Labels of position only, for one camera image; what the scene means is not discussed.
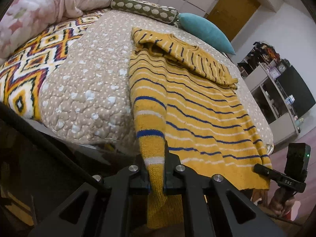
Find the person's right hand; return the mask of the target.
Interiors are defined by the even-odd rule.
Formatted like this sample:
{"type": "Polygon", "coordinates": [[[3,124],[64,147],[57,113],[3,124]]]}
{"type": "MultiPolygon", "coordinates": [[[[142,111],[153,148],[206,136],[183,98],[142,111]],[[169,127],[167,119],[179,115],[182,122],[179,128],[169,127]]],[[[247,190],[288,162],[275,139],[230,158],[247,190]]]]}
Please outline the person's right hand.
{"type": "Polygon", "coordinates": [[[268,208],[275,216],[290,220],[291,211],[295,204],[295,198],[292,196],[285,201],[285,194],[286,190],[279,187],[274,192],[274,196],[272,197],[268,208]]]}

